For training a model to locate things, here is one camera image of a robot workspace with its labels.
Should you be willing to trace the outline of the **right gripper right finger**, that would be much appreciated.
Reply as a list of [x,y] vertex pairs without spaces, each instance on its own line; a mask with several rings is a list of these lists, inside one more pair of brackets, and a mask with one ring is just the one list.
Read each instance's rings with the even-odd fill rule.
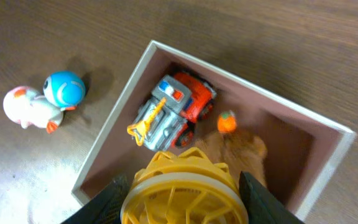
[[249,172],[242,171],[240,174],[239,193],[249,224],[304,224]]

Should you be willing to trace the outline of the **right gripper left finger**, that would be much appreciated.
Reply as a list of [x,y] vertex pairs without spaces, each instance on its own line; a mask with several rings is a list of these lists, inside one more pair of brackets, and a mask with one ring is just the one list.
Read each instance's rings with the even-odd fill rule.
[[121,224],[121,208],[129,189],[125,175],[115,176],[97,196],[62,224]]

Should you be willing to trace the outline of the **brown plush bear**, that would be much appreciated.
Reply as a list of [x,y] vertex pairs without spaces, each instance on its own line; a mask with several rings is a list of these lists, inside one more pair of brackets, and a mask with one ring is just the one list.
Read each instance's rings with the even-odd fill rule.
[[217,130],[195,141],[212,163],[225,163],[229,173],[238,182],[242,171],[250,173],[264,187],[264,160],[267,147],[264,141],[246,128],[237,125],[233,111],[224,111],[218,116]]

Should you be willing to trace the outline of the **yellow round plastic toy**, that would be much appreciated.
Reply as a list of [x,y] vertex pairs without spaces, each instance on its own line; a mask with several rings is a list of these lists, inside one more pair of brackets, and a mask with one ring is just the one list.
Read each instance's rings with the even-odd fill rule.
[[192,147],[158,152],[139,170],[120,212],[122,223],[235,223],[249,217],[225,163]]

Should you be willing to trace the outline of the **grey red toy truck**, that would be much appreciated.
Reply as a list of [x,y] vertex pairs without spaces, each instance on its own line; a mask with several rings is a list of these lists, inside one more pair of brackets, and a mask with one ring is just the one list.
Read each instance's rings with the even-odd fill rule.
[[165,75],[127,127],[138,146],[151,151],[185,147],[192,142],[195,124],[214,106],[216,89],[207,80],[180,71]]

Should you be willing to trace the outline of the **pink white duck toy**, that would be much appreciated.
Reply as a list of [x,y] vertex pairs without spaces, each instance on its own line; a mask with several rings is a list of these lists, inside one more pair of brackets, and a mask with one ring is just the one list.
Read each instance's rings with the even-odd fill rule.
[[6,116],[23,129],[34,125],[50,134],[63,121],[63,111],[29,86],[18,86],[9,91],[4,97],[3,109]]

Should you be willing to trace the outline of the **white cardboard box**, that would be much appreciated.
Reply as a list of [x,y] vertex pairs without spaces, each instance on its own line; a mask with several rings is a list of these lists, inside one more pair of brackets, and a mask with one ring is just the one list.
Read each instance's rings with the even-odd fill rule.
[[267,145],[269,191],[304,220],[353,143],[355,132],[155,40],[147,46],[81,166],[71,191],[74,198],[85,205],[115,175],[124,173],[132,179],[149,163],[152,152],[138,147],[126,128],[152,88],[175,66],[189,69],[218,89],[214,110],[198,126],[197,134],[214,131],[220,112],[235,112],[238,124],[258,134]]

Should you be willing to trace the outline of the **blue ball toy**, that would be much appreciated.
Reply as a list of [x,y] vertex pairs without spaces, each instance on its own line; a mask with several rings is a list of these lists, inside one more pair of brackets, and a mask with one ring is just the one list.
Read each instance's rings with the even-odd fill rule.
[[75,110],[86,95],[86,87],[74,72],[60,71],[47,77],[43,93],[51,104],[62,111]]

